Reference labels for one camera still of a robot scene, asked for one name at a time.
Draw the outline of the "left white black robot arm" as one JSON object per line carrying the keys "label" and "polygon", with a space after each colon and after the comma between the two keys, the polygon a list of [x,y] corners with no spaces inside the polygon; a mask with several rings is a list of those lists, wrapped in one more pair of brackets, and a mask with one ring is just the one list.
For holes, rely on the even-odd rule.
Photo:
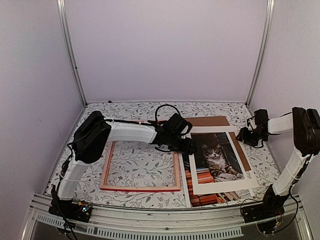
{"label": "left white black robot arm", "polygon": [[93,111],[75,131],[73,141],[67,144],[70,155],[62,164],[58,184],[51,189],[55,209],[63,217],[74,213],[70,201],[76,187],[89,165],[101,158],[106,143],[142,142],[154,145],[156,150],[166,146],[168,152],[193,155],[197,147],[186,136],[192,127],[179,111],[168,120],[155,118],[146,122],[107,119],[100,111]]}

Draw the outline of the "cat photo print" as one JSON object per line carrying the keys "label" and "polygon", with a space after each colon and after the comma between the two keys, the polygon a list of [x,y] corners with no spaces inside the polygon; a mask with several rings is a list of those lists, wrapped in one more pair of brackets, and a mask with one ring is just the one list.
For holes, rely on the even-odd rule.
{"label": "cat photo print", "polygon": [[[181,158],[184,159],[185,155],[186,154],[180,155],[179,160]],[[194,195],[191,173],[189,172],[189,163],[184,163],[180,160],[180,166],[186,204],[189,207],[202,207],[206,205],[237,202],[246,198],[250,198],[253,195],[252,188],[231,192]]]}

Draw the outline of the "red wooden picture frame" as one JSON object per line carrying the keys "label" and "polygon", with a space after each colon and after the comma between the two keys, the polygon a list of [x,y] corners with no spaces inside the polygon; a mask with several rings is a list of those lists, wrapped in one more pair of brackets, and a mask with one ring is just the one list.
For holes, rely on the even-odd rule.
{"label": "red wooden picture frame", "polygon": [[116,141],[137,141],[142,143],[152,143],[156,137],[155,127],[145,122],[126,123],[112,121],[111,132],[107,141],[111,143],[105,165],[102,172],[100,189],[104,191],[121,191],[121,192],[177,192],[181,189],[179,157],[173,153],[173,186],[114,186],[108,181],[112,156],[115,149]]}

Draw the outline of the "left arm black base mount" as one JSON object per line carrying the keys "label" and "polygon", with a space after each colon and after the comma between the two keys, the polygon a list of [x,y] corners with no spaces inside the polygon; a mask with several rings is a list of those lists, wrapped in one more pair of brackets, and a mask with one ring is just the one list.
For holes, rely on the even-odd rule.
{"label": "left arm black base mount", "polygon": [[92,204],[84,200],[73,202],[73,200],[60,200],[53,196],[48,212],[52,215],[88,223],[92,214]]}

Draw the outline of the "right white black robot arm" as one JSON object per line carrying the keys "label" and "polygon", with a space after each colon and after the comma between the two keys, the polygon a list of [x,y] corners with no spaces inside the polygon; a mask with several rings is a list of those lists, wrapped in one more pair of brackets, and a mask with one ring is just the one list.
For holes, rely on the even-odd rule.
{"label": "right white black robot arm", "polygon": [[258,109],[247,119],[236,136],[253,148],[267,142],[270,136],[291,133],[291,154],[277,180],[266,190],[258,213],[269,218],[290,196],[311,161],[320,153],[320,114],[314,108],[295,106],[289,112],[270,118],[266,109]]}

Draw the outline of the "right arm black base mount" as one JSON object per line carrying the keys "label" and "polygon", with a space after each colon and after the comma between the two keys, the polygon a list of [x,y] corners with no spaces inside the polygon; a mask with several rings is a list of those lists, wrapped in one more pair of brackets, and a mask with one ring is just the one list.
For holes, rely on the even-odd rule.
{"label": "right arm black base mount", "polygon": [[280,216],[285,212],[284,203],[288,197],[288,194],[279,196],[275,195],[272,191],[266,192],[262,203],[240,208],[240,213],[244,218],[244,222],[251,223]]}

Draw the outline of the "white mat board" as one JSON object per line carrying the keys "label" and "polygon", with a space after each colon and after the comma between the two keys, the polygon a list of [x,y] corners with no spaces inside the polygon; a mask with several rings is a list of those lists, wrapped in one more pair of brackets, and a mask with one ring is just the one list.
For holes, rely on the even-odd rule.
{"label": "white mat board", "polygon": [[236,140],[236,126],[194,126],[190,137],[196,152],[180,160],[189,164],[194,195],[257,188],[244,144]]}

